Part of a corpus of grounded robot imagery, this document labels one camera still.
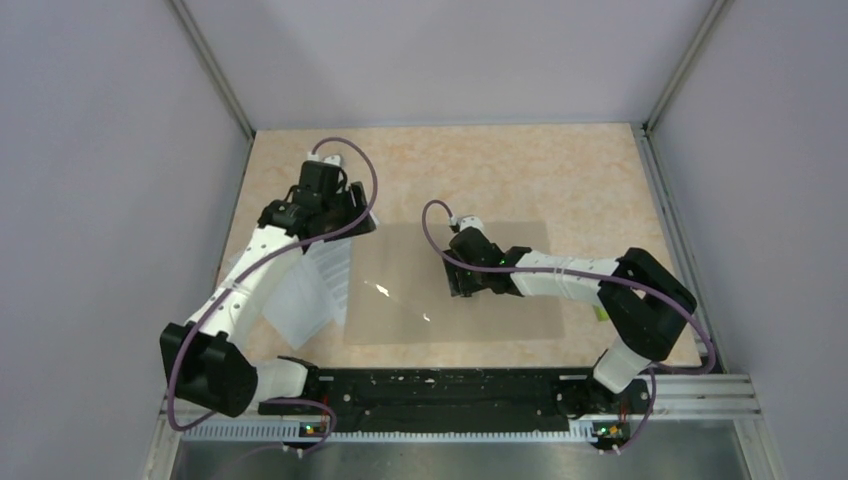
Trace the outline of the printed white paper sheets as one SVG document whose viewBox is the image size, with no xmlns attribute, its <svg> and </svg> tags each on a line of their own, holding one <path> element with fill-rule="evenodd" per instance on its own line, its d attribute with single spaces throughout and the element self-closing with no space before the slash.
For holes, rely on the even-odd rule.
<svg viewBox="0 0 848 480">
<path fill-rule="evenodd" d="M 335 323 L 344 327 L 348 310 L 352 240 L 315 242 L 309 247 L 307 256 L 315 263 L 330 293 Z"/>
</svg>

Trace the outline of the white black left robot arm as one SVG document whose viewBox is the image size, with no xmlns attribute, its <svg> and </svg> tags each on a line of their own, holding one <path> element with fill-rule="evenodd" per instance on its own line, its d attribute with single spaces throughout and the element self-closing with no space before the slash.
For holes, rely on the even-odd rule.
<svg viewBox="0 0 848 480">
<path fill-rule="evenodd" d="M 260 213 L 248 244 L 213 295 L 159 339 L 168 400 L 228 417 L 254 401 L 260 370 L 244 355 L 264 305 L 314 241 L 367 234 L 376 225 L 361 182 L 336 163 L 309 159 L 285 198 Z"/>
</svg>

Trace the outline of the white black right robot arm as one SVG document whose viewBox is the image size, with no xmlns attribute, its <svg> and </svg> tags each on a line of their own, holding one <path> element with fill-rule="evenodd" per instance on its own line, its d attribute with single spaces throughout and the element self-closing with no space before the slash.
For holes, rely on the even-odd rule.
<svg viewBox="0 0 848 480">
<path fill-rule="evenodd" d="M 618 258 L 553 256 L 516 246 L 501 249 L 476 227 L 455 228 L 441 251 L 454 296 L 489 290 L 516 297 L 552 296 L 606 313 L 616 338 L 595 363 L 586 397 L 612 412 L 627 387 L 666 360 L 697 308 L 690 291 L 648 251 L 631 247 Z"/>
</svg>

